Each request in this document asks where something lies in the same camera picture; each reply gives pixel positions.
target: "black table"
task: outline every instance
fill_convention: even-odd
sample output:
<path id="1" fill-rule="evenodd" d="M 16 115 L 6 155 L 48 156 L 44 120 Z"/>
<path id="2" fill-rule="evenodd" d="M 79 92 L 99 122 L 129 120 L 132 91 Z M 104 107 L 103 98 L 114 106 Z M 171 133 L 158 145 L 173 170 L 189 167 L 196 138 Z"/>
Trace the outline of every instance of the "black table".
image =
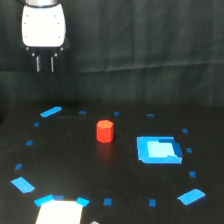
<path id="1" fill-rule="evenodd" d="M 53 106 L 62 111 L 48 118 Z M 96 124 L 114 122 L 110 144 L 96 140 Z M 224 222 L 224 110 L 126 104 L 20 104 L 0 128 L 0 224 L 35 223 L 34 200 L 64 195 L 90 200 L 81 224 L 213 224 Z M 173 136 L 183 152 L 181 165 L 144 164 L 137 136 Z M 28 140 L 32 146 L 26 146 Z M 186 152 L 191 147 L 192 154 Z M 22 163 L 21 170 L 14 170 Z M 189 171 L 197 173 L 196 178 Z M 25 178 L 35 190 L 23 194 L 11 180 Z M 206 197 L 184 205 L 177 197 L 194 189 Z M 103 206 L 112 198 L 112 206 Z M 149 207 L 149 199 L 156 207 Z"/>

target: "red block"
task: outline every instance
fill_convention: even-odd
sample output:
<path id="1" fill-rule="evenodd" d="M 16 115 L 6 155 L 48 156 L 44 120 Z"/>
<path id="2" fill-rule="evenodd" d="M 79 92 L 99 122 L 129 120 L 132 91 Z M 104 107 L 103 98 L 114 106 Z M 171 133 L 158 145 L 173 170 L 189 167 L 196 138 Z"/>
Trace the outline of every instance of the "red block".
<path id="1" fill-rule="evenodd" d="M 99 142 L 111 142 L 114 139 L 114 124 L 111 121 L 99 121 L 96 126 L 96 138 Z"/>

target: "black surface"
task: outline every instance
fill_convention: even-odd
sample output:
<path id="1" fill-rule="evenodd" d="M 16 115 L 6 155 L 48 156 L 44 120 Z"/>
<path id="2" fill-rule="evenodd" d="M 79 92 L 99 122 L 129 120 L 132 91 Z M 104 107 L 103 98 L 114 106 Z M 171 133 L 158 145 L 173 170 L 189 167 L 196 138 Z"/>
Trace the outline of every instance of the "black surface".
<path id="1" fill-rule="evenodd" d="M 15 107 L 0 129 L 0 223 L 35 223 L 34 200 L 49 194 L 65 200 L 89 199 L 82 224 L 223 223 L 224 111 L 149 105 L 63 105 L 49 118 L 40 113 L 53 105 Z M 86 115 L 79 115 L 86 110 Z M 154 113 L 155 118 L 148 118 Z M 111 144 L 96 141 L 100 119 L 115 124 Z M 182 133 L 187 128 L 189 134 Z M 149 165 L 138 161 L 137 136 L 174 136 L 183 151 L 182 165 Z M 33 146 L 26 146 L 33 140 Z M 191 147 L 192 154 L 186 153 Z M 20 171 L 15 171 L 22 163 Z M 197 178 L 189 177 L 195 170 Z M 21 193 L 11 180 L 24 177 L 36 189 Z M 206 197 L 190 206 L 176 198 L 194 188 Z M 106 197 L 112 207 L 104 207 Z M 149 207 L 149 199 L 157 207 Z"/>
<path id="2" fill-rule="evenodd" d="M 0 72 L 0 120 L 18 101 L 224 105 L 223 64 L 74 75 Z"/>

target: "blue tape marker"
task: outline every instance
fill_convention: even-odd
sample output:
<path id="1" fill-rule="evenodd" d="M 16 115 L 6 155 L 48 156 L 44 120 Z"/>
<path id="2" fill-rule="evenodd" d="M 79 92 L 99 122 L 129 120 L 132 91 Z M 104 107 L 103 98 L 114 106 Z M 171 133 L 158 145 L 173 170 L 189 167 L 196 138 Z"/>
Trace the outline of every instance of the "blue tape marker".
<path id="1" fill-rule="evenodd" d="M 168 156 L 165 158 L 147 158 L 142 160 L 143 163 L 148 164 L 181 164 L 181 157 Z"/>
<path id="2" fill-rule="evenodd" d="M 186 128 L 183 128 L 183 133 L 184 134 L 187 134 L 188 133 L 188 130 Z"/>
<path id="3" fill-rule="evenodd" d="M 82 205 L 83 207 L 86 207 L 89 204 L 89 200 L 86 200 L 84 198 L 78 198 L 76 203 Z"/>
<path id="4" fill-rule="evenodd" d="M 54 200 L 63 201 L 64 200 L 64 195 L 54 195 Z"/>
<path id="5" fill-rule="evenodd" d="M 186 194 L 181 195 L 180 197 L 178 197 L 177 199 L 182 201 L 185 205 L 189 205 L 194 201 L 197 201 L 198 199 L 202 198 L 205 196 L 205 193 L 198 190 L 198 189 L 194 189 L 192 191 L 189 191 Z"/>
<path id="6" fill-rule="evenodd" d="M 160 143 L 176 143 L 174 139 L 158 139 Z"/>
<path id="7" fill-rule="evenodd" d="M 150 199 L 149 200 L 149 206 L 150 207 L 156 207 L 156 200 L 155 199 Z"/>
<path id="8" fill-rule="evenodd" d="M 191 148 L 187 148 L 187 152 L 188 153 L 192 153 L 192 149 Z"/>
<path id="9" fill-rule="evenodd" d="M 32 145 L 33 141 L 27 141 L 26 145 Z"/>
<path id="10" fill-rule="evenodd" d="M 155 117 L 154 114 L 147 114 L 147 117 Z"/>
<path id="11" fill-rule="evenodd" d="M 52 109 L 50 109 L 50 110 L 47 110 L 47 111 L 41 113 L 40 115 L 41 115 L 42 117 L 48 117 L 48 116 L 50 116 L 50 115 L 52 115 L 52 114 L 55 114 L 55 113 L 57 113 L 57 112 L 59 112 L 59 111 L 61 111 L 61 110 L 62 110 L 61 107 L 54 107 L 54 108 L 52 108 Z"/>
<path id="12" fill-rule="evenodd" d="M 22 164 L 17 164 L 15 170 L 19 170 L 22 167 Z"/>
<path id="13" fill-rule="evenodd" d="M 86 114 L 86 111 L 79 111 L 79 114 Z"/>
<path id="14" fill-rule="evenodd" d="M 40 207 L 41 205 L 43 205 L 43 204 L 45 204 L 45 203 L 47 203 L 47 202 L 49 202 L 49 201 L 54 201 L 54 197 L 53 197 L 52 194 L 50 194 L 50 195 L 48 195 L 48 196 L 46 196 L 46 197 L 37 199 L 37 200 L 34 201 L 34 203 L 35 203 L 38 207 Z"/>
<path id="15" fill-rule="evenodd" d="M 30 183 L 28 183 L 24 178 L 20 177 L 18 179 L 12 180 L 11 183 L 15 185 L 23 193 L 31 192 L 35 189 Z"/>
<path id="16" fill-rule="evenodd" d="M 111 206 L 112 205 L 112 199 L 111 198 L 105 198 L 103 205 Z"/>
<path id="17" fill-rule="evenodd" d="M 195 171 L 190 171 L 189 174 L 190 174 L 190 177 L 196 177 L 196 172 Z"/>

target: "white square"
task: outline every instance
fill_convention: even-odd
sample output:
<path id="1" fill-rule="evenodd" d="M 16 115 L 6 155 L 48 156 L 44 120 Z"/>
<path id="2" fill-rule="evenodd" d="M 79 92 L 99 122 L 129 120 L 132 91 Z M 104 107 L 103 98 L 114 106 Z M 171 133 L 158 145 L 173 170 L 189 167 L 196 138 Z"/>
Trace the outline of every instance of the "white square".
<path id="1" fill-rule="evenodd" d="M 23 43 L 29 47 L 59 47 L 64 43 L 66 24 L 61 4 L 50 8 L 24 6 Z"/>
<path id="2" fill-rule="evenodd" d="M 74 201 L 50 201 L 41 206 L 36 224 L 80 224 L 82 208 Z"/>
<path id="3" fill-rule="evenodd" d="M 164 158 L 175 156 L 172 143 L 147 142 L 150 158 Z"/>

